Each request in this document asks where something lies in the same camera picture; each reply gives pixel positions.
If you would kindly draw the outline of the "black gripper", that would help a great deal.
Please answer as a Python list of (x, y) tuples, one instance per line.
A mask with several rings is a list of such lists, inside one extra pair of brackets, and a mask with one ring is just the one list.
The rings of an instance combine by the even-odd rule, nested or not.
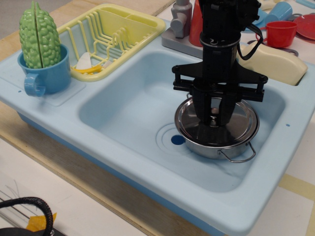
[(219, 105), (219, 126), (230, 122), (236, 101), (263, 100), (263, 87), (268, 77), (242, 67), (237, 55), (241, 55), (239, 44), (204, 46), (202, 62), (172, 67), (174, 89), (192, 92), (195, 113), (206, 125), (211, 120), (212, 98), (209, 93), (216, 97), (223, 95)]

